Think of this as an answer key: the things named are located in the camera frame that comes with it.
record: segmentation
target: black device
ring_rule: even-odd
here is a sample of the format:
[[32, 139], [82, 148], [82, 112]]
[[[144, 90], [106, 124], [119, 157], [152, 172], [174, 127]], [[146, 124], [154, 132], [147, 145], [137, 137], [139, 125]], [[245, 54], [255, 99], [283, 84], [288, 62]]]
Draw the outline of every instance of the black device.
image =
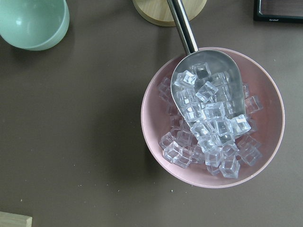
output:
[[255, 0], [254, 20], [303, 23], [303, 0]]

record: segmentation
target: round wooden coaster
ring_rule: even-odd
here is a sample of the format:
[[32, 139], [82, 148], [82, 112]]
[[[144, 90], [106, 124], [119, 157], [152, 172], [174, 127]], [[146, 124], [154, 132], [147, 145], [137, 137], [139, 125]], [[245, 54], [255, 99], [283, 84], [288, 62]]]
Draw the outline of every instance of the round wooden coaster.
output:
[[[207, 0], [183, 0], [189, 20], [195, 18]], [[167, 0], [133, 0], [139, 14], [147, 21], [159, 26], [175, 26]]]

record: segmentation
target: gray table surface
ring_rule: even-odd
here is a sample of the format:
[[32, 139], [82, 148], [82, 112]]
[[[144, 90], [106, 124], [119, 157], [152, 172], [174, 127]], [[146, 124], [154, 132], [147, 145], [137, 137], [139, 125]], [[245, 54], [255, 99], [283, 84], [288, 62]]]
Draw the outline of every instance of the gray table surface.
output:
[[0, 211], [32, 216], [33, 227], [303, 225], [302, 24], [255, 22], [252, 0], [209, 0], [191, 21], [199, 46], [262, 65], [286, 114], [264, 171], [205, 189], [167, 173], [141, 130], [149, 81], [184, 51], [176, 29], [147, 22], [130, 0], [67, 3], [70, 27], [55, 47], [0, 39]]

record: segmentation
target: bowl rim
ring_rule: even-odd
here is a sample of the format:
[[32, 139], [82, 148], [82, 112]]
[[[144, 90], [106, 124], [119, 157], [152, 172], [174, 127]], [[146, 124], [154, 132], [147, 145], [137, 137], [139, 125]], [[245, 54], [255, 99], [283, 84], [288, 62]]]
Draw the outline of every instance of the bowl rim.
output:
[[199, 48], [199, 50], [219, 50], [219, 51], [222, 51], [222, 52], [231, 52], [231, 53], [234, 53], [236, 55], [239, 55], [240, 57], [243, 57], [247, 60], [249, 60], [250, 62], [252, 62], [253, 64], [255, 64], [259, 69], [261, 69], [263, 71], [263, 73], [269, 78], [270, 82], [273, 84], [275, 90], [276, 90], [276, 93], [278, 95], [278, 98], [279, 98], [279, 102], [281, 104], [281, 111], [282, 111], [282, 127], [281, 127], [281, 132], [280, 132], [280, 136], [279, 136], [279, 140], [278, 140], [278, 143], [275, 147], [275, 150], [273, 152], [273, 154], [269, 157], [269, 159], [267, 160], [267, 162], [260, 168], [258, 169], [254, 174], [240, 180], [240, 181], [236, 181], [234, 183], [229, 183], [229, 184], [223, 184], [223, 185], [205, 185], [205, 184], [200, 184], [200, 183], [194, 183], [194, 182], [190, 182], [188, 181], [187, 179], [181, 177], [181, 176], [177, 176], [176, 174], [174, 174], [172, 171], [170, 171], [169, 169], [167, 169], [158, 159], [157, 157], [154, 155], [154, 153], [152, 152], [152, 149], [151, 149], [151, 146], [150, 144], [148, 143], [148, 140], [147, 140], [147, 136], [146, 136], [146, 133], [145, 133], [145, 128], [144, 128], [144, 118], [143, 118], [143, 113], [144, 113], [144, 106], [145, 106], [145, 103], [146, 103], [146, 98], [147, 98], [147, 95], [148, 95], [148, 91], [150, 90], [150, 87], [153, 86], [154, 84], [154, 80], [155, 80], [155, 75], [157, 75], [160, 71], [162, 71], [165, 67], [167, 67], [167, 65], [169, 65], [172, 61], [175, 61], [177, 58], [180, 58], [181, 56], [184, 56], [184, 55], [180, 55], [180, 56], [177, 56], [171, 60], [169, 60], [167, 63], [165, 63], [156, 73], [155, 75], [153, 76], [153, 78], [151, 79], [151, 81], [149, 82], [147, 88], [146, 88], [146, 91], [144, 93], [144, 96], [143, 96], [143, 101], [142, 101], [142, 106], [141, 106], [141, 127], [142, 127], [142, 131], [143, 131], [143, 136], [144, 136], [144, 140], [148, 146], [148, 149], [149, 151], [151, 152], [151, 154], [153, 155], [153, 157], [157, 160], [157, 162], [166, 170], [168, 171], [170, 174], [172, 174], [174, 177], [178, 178], [179, 180], [182, 180], [188, 184], [191, 184], [191, 185], [195, 185], [195, 186], [198, 186], [198, 187], [203, 187], [203, 188], [227, 188], [227, 187], [232, 187], [232, 186], [236, 186], [236, 185], [239, 185], [241, 183], [244, 183], [248, 180], [250, 180], [251, 178], [255, 177], [256, 175], [258, 175], [261, 171], [263, 171], [265, 169], [265, 167], [268, 166], [268, 164], [272, 161], [273, 157], [276, 155], [277, 151], [278, 151], [278, 148], [281, 144], [281, 141], [282, 141], [282, 138], [283, 138], [283, 134], [284, 134], [284, 129], [285, 129], [285, 109], [284, 109], [284, 105], [283, 105], [283, 100], [282, 100], [282, 97], [281, 97], [281, 94], [278, 90], [278, 87], [277, 85], [275, 84], [275, 82], [273, 81], [273, 79], [271, 78], [271, 76], [267, 73], [267, 71], [261, 66], [259, 65], [256, 61], [254, 61], [253, 59], [251, 59], [250, 57], [240, 53], [240, 52], [237, 52], [237, 51], [234, 51], [234, 50], [230, 50], [230, 49], [226, 49], [226, 48], [221, 48], [221, 47], [203, 47], [203, 48]]

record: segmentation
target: bowl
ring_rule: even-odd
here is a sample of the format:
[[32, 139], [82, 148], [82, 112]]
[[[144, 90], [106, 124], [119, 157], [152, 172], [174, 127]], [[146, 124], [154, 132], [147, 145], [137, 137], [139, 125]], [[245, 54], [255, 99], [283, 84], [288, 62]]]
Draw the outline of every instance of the bowl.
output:
[[0, 0], [0, 35], [18, 48], [40, 51], [55, 46], [69, 21], [65, 0]]
[[157, 86], [166, 76], [171, 78], [177, 64], [184, 56], [167, 62], [150, 81], [142, 102], [141, 125], [146, 144], [158, 163], [176, 178], [191, 185], [204, 188], [231, 187], [255, 177], [273, 159], [280, 146], [284, 127], [285, 112], [281, 95], [270, 75], [254, 60], [239, 52], [224, 48], [200, 48], [201, 50], [219, 50], [229, 55], [238, 65], [243, 83], [248, 83], [250, 95], [258, 95], [263, 109], [252, 115], [258, 131], [252, 134], [262, 143], [260, 152], [263, 157], [254, 166], [242, 166], [237, 179], [224, 178], [222, 175], [212, 176], [205, 165], [191, 164], [183, 169], [171, 164], [162, 157], [162, 149], [158, 142], [170, 129], [169, 116], [165, 113], [166, 103], [159, 97]]

